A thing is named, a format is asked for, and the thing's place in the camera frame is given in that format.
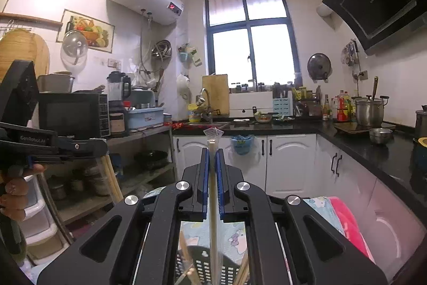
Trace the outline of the person's left hand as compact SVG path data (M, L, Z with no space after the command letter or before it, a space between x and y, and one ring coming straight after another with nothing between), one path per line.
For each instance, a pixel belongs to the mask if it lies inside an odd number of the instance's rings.
M29 186L24 177L42 174L46 167L42 164L34 164L32 169L27 169L22 177L11 178L1 175L5 184L5 192L1 195L1 213L11 220L21 222L25 219L25 207Z

